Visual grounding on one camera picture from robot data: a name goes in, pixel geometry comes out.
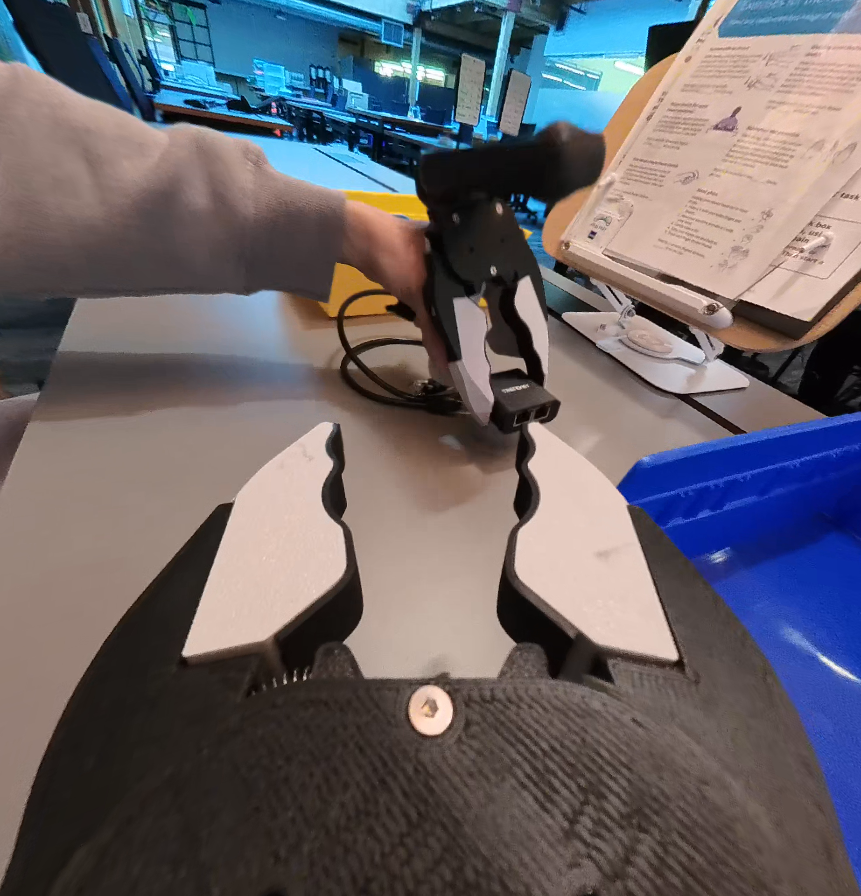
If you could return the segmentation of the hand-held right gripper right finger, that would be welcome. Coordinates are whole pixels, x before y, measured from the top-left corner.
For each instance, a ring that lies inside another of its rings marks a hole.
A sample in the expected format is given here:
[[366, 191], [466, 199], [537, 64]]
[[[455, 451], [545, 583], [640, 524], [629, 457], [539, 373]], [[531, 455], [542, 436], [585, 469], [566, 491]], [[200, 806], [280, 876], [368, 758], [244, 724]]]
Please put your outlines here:
[[497, 618], [548, 666], [610, 659], [676, 666], [681, 655], [628, 503], [584, 456], [540, 423], [521, 428], [516, 522]]

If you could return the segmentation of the person's left forearm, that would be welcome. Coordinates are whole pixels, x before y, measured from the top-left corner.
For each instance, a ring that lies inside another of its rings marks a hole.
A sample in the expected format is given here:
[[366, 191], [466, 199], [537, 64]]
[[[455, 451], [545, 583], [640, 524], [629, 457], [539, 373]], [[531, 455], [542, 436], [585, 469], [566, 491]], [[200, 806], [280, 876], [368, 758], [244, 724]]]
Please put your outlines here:
[[0, 61], [0, 297], [325, 300], [344, 226], [343, 194], [249, 141], [154, 128]]

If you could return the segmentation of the printed instruction sheets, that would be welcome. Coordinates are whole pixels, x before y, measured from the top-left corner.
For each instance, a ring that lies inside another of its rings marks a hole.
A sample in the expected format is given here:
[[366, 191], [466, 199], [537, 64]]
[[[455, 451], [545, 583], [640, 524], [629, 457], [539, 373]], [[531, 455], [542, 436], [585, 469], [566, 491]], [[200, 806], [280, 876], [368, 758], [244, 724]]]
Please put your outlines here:
[[861, 2], [715, 2], [561, 237], [807, 328], [861, 273]]

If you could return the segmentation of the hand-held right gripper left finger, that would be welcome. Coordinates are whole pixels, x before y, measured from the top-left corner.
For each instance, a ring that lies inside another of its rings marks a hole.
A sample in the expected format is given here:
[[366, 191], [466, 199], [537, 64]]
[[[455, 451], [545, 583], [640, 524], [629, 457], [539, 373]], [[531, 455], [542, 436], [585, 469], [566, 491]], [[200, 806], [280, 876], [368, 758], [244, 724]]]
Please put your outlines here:
[[355, 630], [363, 600], [344, 515], [338, 424], [320, 423], [241, 487], [181, 656], [189, 664], [260, 656], [313, 666]]

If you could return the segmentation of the person's left hand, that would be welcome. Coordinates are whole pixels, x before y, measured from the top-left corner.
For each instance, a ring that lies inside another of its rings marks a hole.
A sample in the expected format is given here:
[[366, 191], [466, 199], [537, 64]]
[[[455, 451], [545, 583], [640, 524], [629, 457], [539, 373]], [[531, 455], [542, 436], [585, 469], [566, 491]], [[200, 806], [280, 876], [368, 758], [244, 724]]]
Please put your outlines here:
[[414, 221], [347, 199], [343, 240], [337, 263], [351, 266], [411, 308], [427, 353], [430, 373], [444, 385], [453, 384], [447, 353], [424, 301], [427, 268], [423, 228]]

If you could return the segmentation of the person's grey sweatshirt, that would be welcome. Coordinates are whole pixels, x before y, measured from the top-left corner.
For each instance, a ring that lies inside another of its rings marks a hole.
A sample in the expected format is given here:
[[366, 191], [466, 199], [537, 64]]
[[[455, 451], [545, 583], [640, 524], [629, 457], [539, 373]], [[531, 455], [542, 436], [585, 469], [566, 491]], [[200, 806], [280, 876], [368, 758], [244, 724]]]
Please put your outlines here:
[[0, 399], [0, 491], [40, 394]]

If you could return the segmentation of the blue plastic bin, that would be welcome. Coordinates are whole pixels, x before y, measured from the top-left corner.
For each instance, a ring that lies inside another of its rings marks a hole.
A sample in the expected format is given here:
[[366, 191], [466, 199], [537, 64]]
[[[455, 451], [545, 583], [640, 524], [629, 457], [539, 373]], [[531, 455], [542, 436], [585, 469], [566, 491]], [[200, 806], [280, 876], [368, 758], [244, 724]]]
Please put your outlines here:
[[782, 680], [861, 887], [861, 412], [653, 454], [618, 489]]

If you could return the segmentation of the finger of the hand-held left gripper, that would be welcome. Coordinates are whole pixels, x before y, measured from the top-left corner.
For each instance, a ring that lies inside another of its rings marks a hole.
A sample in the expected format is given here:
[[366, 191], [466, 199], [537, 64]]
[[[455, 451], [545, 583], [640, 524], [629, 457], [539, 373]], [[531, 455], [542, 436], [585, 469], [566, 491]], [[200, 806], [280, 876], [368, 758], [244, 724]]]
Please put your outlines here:
[[490, 321], [481, 295], [445, 299], [448, 373], [463, 407], [482, 427], [491, 422], [494, 394], [487, 337]]
[[521, 359], [526, 374], [539, 386], [548, 381], [548, 309], [539, 293], [539, 275], [526, 275], [515, 283], [486, 286], [490, 319], [487, 343], [497, 355]]

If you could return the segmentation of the black ethernet splitter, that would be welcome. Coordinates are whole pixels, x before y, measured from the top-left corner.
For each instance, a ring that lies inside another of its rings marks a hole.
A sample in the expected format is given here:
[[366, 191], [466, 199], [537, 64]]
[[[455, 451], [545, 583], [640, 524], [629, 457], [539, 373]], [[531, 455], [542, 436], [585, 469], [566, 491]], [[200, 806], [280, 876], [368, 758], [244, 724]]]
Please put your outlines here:
[[490, 425], [503, 434], [517, 432], [532, 422], [549, 423], [559, 414], [560, 401], [520, 369], [494, 373], [490, 385]]

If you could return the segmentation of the grey desk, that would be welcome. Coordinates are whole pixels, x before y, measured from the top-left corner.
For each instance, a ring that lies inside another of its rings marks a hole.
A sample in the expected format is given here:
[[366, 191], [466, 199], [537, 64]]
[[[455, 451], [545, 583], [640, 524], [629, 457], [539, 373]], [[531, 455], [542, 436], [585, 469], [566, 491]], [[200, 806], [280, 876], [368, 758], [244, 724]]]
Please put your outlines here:
[[338, 350], [323, 312], [273, 293], [77, 305], [0, 493], [0, 883], [104, 639], [212, 509], [319, 423], [343, 432], [362, 671], [498, 671], [514, 446], [359, 397]]

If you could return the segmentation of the black monitor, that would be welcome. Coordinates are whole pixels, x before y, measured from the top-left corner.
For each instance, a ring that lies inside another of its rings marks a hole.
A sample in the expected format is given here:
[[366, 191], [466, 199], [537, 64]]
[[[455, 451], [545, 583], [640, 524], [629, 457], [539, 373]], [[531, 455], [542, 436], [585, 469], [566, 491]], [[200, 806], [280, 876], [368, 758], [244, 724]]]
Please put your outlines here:
[[682, 51], [700, 20], [674, 21], [648, 28], [644, 53], [644, 71], [648, 72], [664, 59]]

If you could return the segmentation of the wooden document stand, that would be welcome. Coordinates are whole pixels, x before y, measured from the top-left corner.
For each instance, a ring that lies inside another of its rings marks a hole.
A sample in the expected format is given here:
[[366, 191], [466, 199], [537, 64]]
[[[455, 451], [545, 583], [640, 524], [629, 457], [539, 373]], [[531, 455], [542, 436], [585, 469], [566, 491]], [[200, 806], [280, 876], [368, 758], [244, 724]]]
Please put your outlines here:
[[643, 77], [544, 244], [608, 309], [563, 321], [666, 392], [744, 389], [724, 347], [811, 342], [861, 302], [861, 32], [717, 38]]

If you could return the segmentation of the white standing sign board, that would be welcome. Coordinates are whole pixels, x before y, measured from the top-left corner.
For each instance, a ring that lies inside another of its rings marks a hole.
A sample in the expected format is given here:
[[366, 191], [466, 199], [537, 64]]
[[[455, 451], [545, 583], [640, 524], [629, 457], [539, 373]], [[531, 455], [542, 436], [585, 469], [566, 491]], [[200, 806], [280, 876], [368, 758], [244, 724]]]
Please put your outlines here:
[[529, 75], [515, 68], [509, 70], [497, 119], [497, 129], [503, 136], [517, 137], [520, 133], [531, 87], [532, 78]]
[[462, 53], [455, 86], [454, 119], [460, 126], [476, 127], [481, 119], [487, 63]]

